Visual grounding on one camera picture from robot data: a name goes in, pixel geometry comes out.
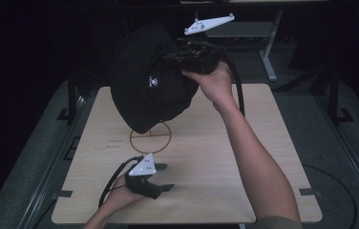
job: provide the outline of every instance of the person's right hand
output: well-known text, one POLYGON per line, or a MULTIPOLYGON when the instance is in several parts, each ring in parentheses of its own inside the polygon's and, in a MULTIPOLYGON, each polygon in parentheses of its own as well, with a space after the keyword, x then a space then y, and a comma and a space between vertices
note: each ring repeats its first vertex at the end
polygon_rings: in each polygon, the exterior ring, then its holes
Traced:
POLYGON ((213 102, 217 110, 225 104, 234 103, 231 89, 231 72, 224 62, 219 62, 218 67, 210 74, 198 74, 181 71, 183 75, 197 81, 205 96, 213 102))

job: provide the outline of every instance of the wooden table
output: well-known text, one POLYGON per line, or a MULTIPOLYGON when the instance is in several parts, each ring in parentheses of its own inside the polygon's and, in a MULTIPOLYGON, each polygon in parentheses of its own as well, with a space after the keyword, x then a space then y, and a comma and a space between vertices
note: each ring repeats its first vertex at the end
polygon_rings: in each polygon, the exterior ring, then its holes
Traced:
MULTIPOLYGON (((243 85, 243 93, 247 119, 290 180, 302 221, 319 221, 322 213, 315 196, 300 194, 300 189, 309 189, 310 185, 271 91, 265 84, 252 84, 243 85)), ((154 160, 167 163, 168 168, 149 180, 176 186, 158 199, 136 202, 115 214, 110 222, 255 221, 222 119, 201 91, 189 109, 166 124, 172 131, 172 139, 164 150, 154 154, 154 160)), ((153 135, 166 132, 163 125, 159 126, 153 135)), ((117 167, 140 155, 130 144, 130 133, 114 105, 110 88, 100 89, 62 188, 73 193, 70 198, 58 198, 53 222, 85 223, 90 218, 117 167)), ((165 137, 168 136, 133 140, 138 147, 152 151, 167 141, 165 137)))

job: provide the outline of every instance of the white robot part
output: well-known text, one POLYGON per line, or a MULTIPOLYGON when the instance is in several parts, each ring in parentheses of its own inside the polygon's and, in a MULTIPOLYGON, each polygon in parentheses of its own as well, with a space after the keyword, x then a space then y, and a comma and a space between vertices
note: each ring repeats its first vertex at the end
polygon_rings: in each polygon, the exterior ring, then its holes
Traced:
POLYGON ((194 33, 198 33, 201 31, 208 31, 212 28, 215 28, 219 25, 222 25, 224 23, 227 23, 229 21, 234 20, 233 13, 230 13, 228 16, 225 17, 218 17, 218 18, 212 18, 212 19, 206 19, 206 20, 198 20, 195 19, 195 23, 192 24, 189 28, 185 28, 185 35, 190 35, 194 33))
POLYGON ((153 154, 149 154, 129 172, 129 176, 153 175, 155 173, 156 166, 153 160, 153 154))

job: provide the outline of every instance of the black cable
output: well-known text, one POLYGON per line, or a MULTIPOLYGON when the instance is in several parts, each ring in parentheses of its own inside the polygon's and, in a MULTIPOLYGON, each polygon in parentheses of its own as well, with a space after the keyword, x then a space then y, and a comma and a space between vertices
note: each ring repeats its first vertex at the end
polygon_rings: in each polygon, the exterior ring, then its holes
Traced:
POLYGON ((234 63, 233 59, 230 56, 230 53, 223 47, 214 45, 210 42, 207 41, 198 41, 198 42, 193 42, 194 44, 198 44, 198 45, 204 45, 207 46, 209 48, 212 48, 214 50, 216 50, 216 52, 218 52, 220 54, 221 59, 227 64, 227 66, 230 69, 230 72, 233 76, 233 79, 236 83, 236 88, 237 88, 237 96, 239 98, 239 109, 240 112, 243 114, 243 116, 245 116, 245 110, 244 110, 244 98, 243 98, 243 87, 242 87, 242 81, 240 79, 239 73, 237 72, 236 69, 236 64, 234 63))
POLYGON ((48 208, 45 210, 45 212, 42 214, 42 216, 37 220, 36 224, 33 226, 33 229, 36 228, 39 223, 42 221, 42 219, 48 214, 49 210, 51 210, 52 206, 57 202, 56 199, 52 201, 52 203, 48 206, 48 208))
POLYGON ((126 184, 123 184, 123 185, 117 186, 115 188, 112 188, 112 189, 109 190, 109 192, 114 191, 115 189, 118 189, 118 188, 122 188, 124 186, 126 186, 126 184))
POLYGON ((316 67, 314 70, 308 72, 308 73, 304 73, 301 76, 297 77, 296 79, 293 79, 292 81, 284 84, 283 86, 279 87, 279 88, 274 88, 271 89, 272 92, 285 92, 289 89, 292 89, 293 87, 298 86, 299 84, 301 84, 302 82, 304 82, 305 80, 321 73, 322 71, 326 70, 327 66, 326 65, 320 65, 318 67, 316 67))
POLYGON ((103 192, 101 194, 101 197, 99 198, 98 208, 100 208, 101 205, 103 204, 106 195, 111 191, 112 184, 115 182, 117 176, 119 176, 120 172, 122 172, 122 170, 125 168, 125 166, 133 160, 141 161, 142 159, 143 159, 143 156, 134 156, 134 157, 128 159, 127 161, 123 162, 119 166, 119 168, 117 168, 115 173, 112 175, 111 179, 108 181, 108 184, 105 186, 105 189, 103 190, 103 192))
POLYGON ((323 170, 318 169, 318 168, 316 168, 316 167, 313 167, 313 166, 311 166, 311 165, 307 165, 307 164, 302 164, 302 165, 305 166, 305 167, 307 167, 307 168, 309 168, 309 169, 316 170, 317 172, 320 172, 320 173, 322 173, 322 174, 324 174, 324 175, 326 175, 326 176, 328 176, 328 177, 334 179, 335 181, 337 181, 337 183, 339 183, 339 184, 346 190, 347 194, 349 195, 349 198, 351 199, 351 202, 352 202, 352 205, 353 205, 353 208, 354 208, 354 209, 353 209, 353 211, 354 211, 354 213, 353 213, 353 219, 352 219, 351 225, 349 226, 349 229, 354 228, 355 223, 356 223, 356 220, 357 220, 357 211, 358 211, 358 210, 357 210, 357 205, 356 205, 355 198, 354 198, 353 194, 349 191, 348 187, 347 187, 341 180, 339 180, 337 177, 335 177, 335 176, 329 174, 329 173, 326 172, 326 171, 323 171, 323 170))

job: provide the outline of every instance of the black bucket hat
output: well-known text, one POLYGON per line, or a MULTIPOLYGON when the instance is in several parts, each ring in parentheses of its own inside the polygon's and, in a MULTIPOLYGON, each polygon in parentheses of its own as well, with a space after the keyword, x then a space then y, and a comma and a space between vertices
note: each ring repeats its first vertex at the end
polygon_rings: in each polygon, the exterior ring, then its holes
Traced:
POLYGON ((120 115, 135 132, 144 134, 190 106, 198 83, 162 59, 179 50, 162 24, 132 31, 117 48, 111 94, 120 115))

